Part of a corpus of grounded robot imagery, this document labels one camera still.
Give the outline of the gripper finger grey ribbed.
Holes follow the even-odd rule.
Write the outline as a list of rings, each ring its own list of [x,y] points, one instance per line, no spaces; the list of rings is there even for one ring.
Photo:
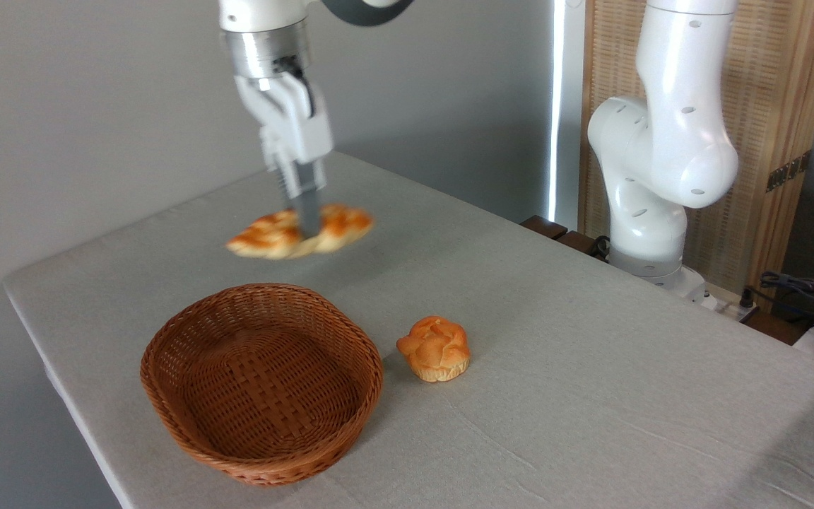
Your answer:
[[[298,217],[303,238],[313,238],[321,229],[320,191],[326,186],[325,168],[320,160],[285,164],[285,193]]]
[[[285,173],[283,165],[273,164],[269,166],[269,171],[276,177],[278,187],[280,187],[280,191],[286,206],[293,206],[294,205],[294,197],[290,192],[290,184],[288,182],[287,173]]]

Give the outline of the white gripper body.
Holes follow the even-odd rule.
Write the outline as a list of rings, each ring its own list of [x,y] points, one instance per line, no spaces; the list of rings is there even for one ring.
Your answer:
[[[294,71],[269,78],[235,72],[245,110],[261,129],[259,139],[267,168],[273,164],[310,163],[332,151],[329,113],[321,91]]]

